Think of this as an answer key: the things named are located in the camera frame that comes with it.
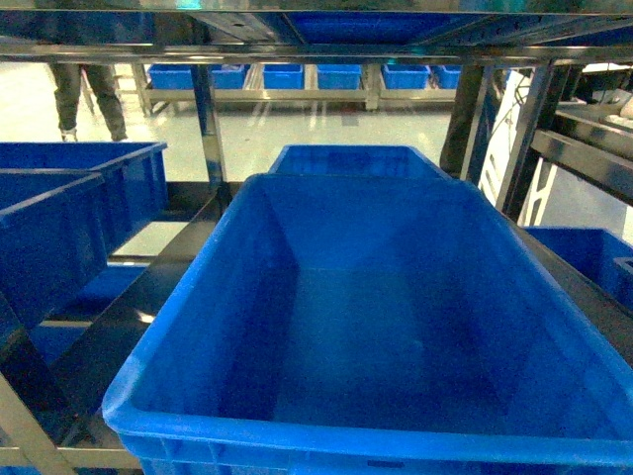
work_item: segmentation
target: person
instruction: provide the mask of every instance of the person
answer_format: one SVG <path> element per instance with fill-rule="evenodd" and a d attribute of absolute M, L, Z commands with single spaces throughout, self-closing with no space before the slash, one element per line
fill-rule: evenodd
<path fill-rule="evenodd" d="M 121 101 L 117 97 L 115 78 L 109 66 L 98 64 L 50 64 L 55 80 L 55 104 L 59 116 L 59 129 L 64 142 L 77 142 L 77 110 L 81 96 L 81 74 L 86 72 L 88 82 L 97 96 L 97 104 L 106 120 L 113 142 L 128 138 L 126 120 Z"/>

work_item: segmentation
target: plastic crate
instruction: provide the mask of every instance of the plastic crate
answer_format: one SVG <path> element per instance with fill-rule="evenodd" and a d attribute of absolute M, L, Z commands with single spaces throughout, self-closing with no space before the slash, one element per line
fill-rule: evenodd
<path fill-rule="evenodd" d="M 631 387 L 474 187 L 268 174 L 103 414 L 151 474 L 595 474 L 633 467 Z"/>
<path fill-rule="evenodd" d="M 358 89 L 360 76 L 359 64 L 318 64 L 316 66 L 319 89 Z"/>
<path fill-rule="evenodd" d="M 0 171 L 0 292 L 27 328 L 106 266 L 99 174 Z"/>
<path fill-rule="evenodd" d="M 462 66 L 432 66 L 431 69 L 441 89 L 457 89 Z"/>
<path fill-rule="evenodd" d="M 265 64 L 264 87 L 266 89 L 303 89 L 304 66 L 302 64 Z"/>
<path fill-rule="evenodd" d="M 479 20 L 478 15 L 370 12 L 290 13 L 308 43 L 405 45 Z"/>
<path fill-rule="evenodd" d="M 49 168 L 97 172 L 102 190 L 106 250 L 121 246 L 167 205 L 162 160 L 165 143 L 0 142 L 0 168 Z"/>
<path fill-rule="evenodd" d="M 248 68 L 243 64 L 212 64 L 209 73 L 217 89 L 241 89 Z M 148 70 L 154 89 L 193 89 L 191 66 L 187 64 L 153 64 Z"/>
<path fill-rule="evenodd" d="M 526 228 L 535 238 L 633 310 L 633 247 L 607 230 Z"/>
<path fill-rule="evenodd" d="M 428 66 L 385 64 L 383 77 L 387 89 L 425 89 L 431 69 Z"/>
<path fill-rule="evenodd" d="M 270 173 L 450 179 L 412 146 L 287 145 Z"/>

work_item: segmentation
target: steel bar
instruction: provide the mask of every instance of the steel bar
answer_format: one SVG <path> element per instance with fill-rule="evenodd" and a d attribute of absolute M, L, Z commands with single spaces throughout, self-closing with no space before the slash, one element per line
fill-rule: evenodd
<path fill-rule="evenodd" d="M 3 0 L 5 10 L 42 9 L 25 0 Z M 631 0 L 550 0 L 545 2 L 522 0 L 92 0 L 90 2 L 54 2 L 45 4 L 48 10 L 110 10 L 110 11 L 169 11 L 169 12 L 314 12 L 314 11 L 365 11 L 409 13 L 534 13 L 534 14 L 633 14 Z"/>
<path fill-rule="evenodd" d="M 633 160 L 633 134 L 578 117 L 572 108 L 556 113 L 552 131 Z"/>
<path fill-rule="evenodd" d="M 220 121 L 214 101 L 214 90 L 205 65 L 191 66 L 198 123 L 202 134 L 203 152 L 212 189 L 224 181 L 225 159 L 220 136 Z"/>
<path fill-rule="evenodd" d="M 459 176 L 464 166 L 464 160 L 469 144 L 469 137 L 479 126 L 483 107 L 479 110 L 480 96 L 483 106 L 486 94 L 484 68 L 481 66 L 466 66 L 457 85 L 455 105 L 451 114 L 451 122 L 446 133 L 446 141 L 439 159 L 440 166 L 452 176 Z"/>
<path fill-rule="evenodd" d="M 25 467 L 31 462 L 18 447 L 0 447 L 0 467 Z"/>
<path fill-rule="evenodd" d="M 124 448 L 60 447 L 57 452 L 76 468 L 140 468 L 138 459 Z"/>
<path fill-rule="evenodd" d="M 480 64 L 513 67 L 633 61 L 631 47 L 444 47 L 384 45 L 201 45 L 98 47 L 5 44 L 0 60 L 98 63 L 384 63 Z"/>
<path fill-rule="evenodd" d="M 516 139 L 497 197 L 497 208 L 518 220 L 538 163 L 530 146 L 537 129 L 549 129 L 567 84 L 570 68 L 553 63 L 534 72 L 527 100 L 519 115 Z"/>
<path fill-rule="evenodd" d="M 0 408 L 0 427 L 42 475 L 75 475 L 2 374 Z"/>
<path fill-rule="evenodd" d="M 551 131 L 537 131 L 532 147 L 549 162 L 633 205 L 633 161 Z"/>
<path fill-rule="evenodd" d="M 471 123 L 471 129 L 468 136 L 468 143 L 464 153 L 464 162 L 462 164 L 462 171 L 460 173 L 460 179 L 468 180 L 475 185 L 479 184 L 479 180 L 482 176 L 482 170 L 484 168 L 484 162 L 486 160 L 486 152 L 488 151 L 489 131 L 487 125 L 488 113 L 487 107 L 495 107 L 491 104 L 490 94 L 494 93 L 495 68 L 488 66 L 484 68 L 481 85 L 479 88 L 479 94 L 477 95 L 477 104 L 473 114 Z M 459 102 L 455 102 L 456 107 L 460 107 Z"/>

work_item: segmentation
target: white sneaker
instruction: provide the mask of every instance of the white sneaker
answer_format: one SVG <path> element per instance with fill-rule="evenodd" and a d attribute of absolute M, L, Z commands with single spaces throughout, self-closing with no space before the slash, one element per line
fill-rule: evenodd
<path fill-rule="evenodd" d="M 77 129 L 71 129 L 70 131 L 61 131 L 62 142 L 79 142 L 77 140 Z"/>

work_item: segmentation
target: floor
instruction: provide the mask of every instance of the floor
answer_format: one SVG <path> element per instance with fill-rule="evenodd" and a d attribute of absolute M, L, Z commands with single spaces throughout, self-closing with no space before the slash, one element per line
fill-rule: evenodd
<path fill-rule="evenodd" d="M 119 73 L 129 73 L 118 66 Z M 122 81 L 123 89 L 132 89 Z M 0 141 L 59 141 L 54 85 L 43 64 L 0 64 Z M 146 118 L 137 96 L 124 95 L 126 121 L 132 141 L 165 141 L 169 181 L 205 181 L 206 168 L 198 119 L 192 103 L 179 103 Z M 239 110 L 222 107 L 221 133 L 226 180 L 243 181 L 268 170 L 288 143 L 379 143 L 416 146 L 439 160 L 450 109 L 435 105 L 415 110 L 408 104 L 365 112 L 362 106 L 335 107 L 323 102 L 260 103 Z M 106 141 L 109 134 L 99 112 L 94 116 L 82 100 L 78 115 L 81 141 Z"/>

